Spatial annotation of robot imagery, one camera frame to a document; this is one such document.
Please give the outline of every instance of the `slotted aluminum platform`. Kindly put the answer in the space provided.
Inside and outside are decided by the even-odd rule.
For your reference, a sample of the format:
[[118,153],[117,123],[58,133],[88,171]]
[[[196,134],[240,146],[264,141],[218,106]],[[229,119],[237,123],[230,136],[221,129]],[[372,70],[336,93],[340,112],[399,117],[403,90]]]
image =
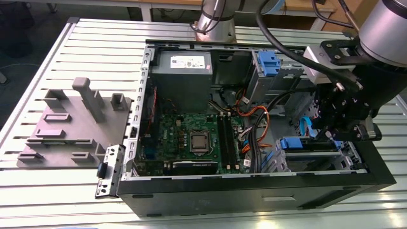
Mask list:
[[[340,33],[272,30],[285,45],[344,39]],[[257,28],[237,27],[237,42],[268,43]],[[407,227],[407,109],[394,98],[374,122],[374,145],[397,184],[318,210],[277,211],[140,219],[120,199],[94,200],[96,170],[29,170],[16,167],[17,153],[45,108],[48,89],[70,89],[77,76],[90,79],[101,96],[122,93],[137,100],[145,39],[193,40],[186,24],[81,19],[68,23],[21,101],[0,132],[0,227],[57,228],[400,228]]]

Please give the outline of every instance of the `motherboard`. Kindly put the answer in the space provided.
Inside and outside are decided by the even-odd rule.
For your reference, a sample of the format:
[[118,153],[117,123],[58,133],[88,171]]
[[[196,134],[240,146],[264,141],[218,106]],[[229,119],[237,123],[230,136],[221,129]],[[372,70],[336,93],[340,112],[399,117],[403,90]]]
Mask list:
[[237,134],[240,117],[226,114],[162,114],[157,144],[142,146],[138,175],[244,173]]

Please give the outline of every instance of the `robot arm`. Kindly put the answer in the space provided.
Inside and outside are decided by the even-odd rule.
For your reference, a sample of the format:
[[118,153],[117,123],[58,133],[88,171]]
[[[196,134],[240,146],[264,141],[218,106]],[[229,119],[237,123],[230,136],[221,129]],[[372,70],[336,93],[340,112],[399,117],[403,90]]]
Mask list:
[[381,133],[372,123],[380,107],[407,87],[407,1],[378,0],[360,28],[358,37],[346,41],[325,41],[306,48],[304,56],[322,61],[350,77],[362,89],[340,91],[320,83],[322,77],[305,68],[316,84],[314,103],[318,116],[312,127],[325,130],[321,138],[340,141],[377,141]]
[[[204,42],[236,42],[234,12],[256,12],[262,0],[202,0],[201,16],[190,27],[196,40]],[[281,7],[282,0],[270,0],[262,12]]]

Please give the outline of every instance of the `metal bracket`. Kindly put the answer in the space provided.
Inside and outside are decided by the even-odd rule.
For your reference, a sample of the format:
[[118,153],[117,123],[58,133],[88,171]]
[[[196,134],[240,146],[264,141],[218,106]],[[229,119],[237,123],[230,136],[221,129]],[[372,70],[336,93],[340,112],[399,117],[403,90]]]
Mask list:
[[102,163],[97,168],[97,177],[100,178],[96,188],[96,199],[118,198],[117,186],[120,179],[120,169],[122,163],[125,147],[122,145],[109,146],[104,156]]

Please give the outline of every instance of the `ram slot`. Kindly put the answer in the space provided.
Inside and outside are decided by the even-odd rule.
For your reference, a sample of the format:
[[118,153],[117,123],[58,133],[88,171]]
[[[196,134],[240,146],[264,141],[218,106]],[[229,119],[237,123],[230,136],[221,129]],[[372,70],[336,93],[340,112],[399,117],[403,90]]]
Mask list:
[[228,144],[228,154],[229,154],[229,165],[230,168],[237,168],[237,158],[236,158],[236,148],[234,148],[234,138],[233,138],[233,127],[230,124],[230,117],[224,118],[224,129]]
[[224,117],[221,116],[217,116],[217,133],[218,133],[221,167],[229,168],[230,164],[229,164],[228,139],[226,139]]

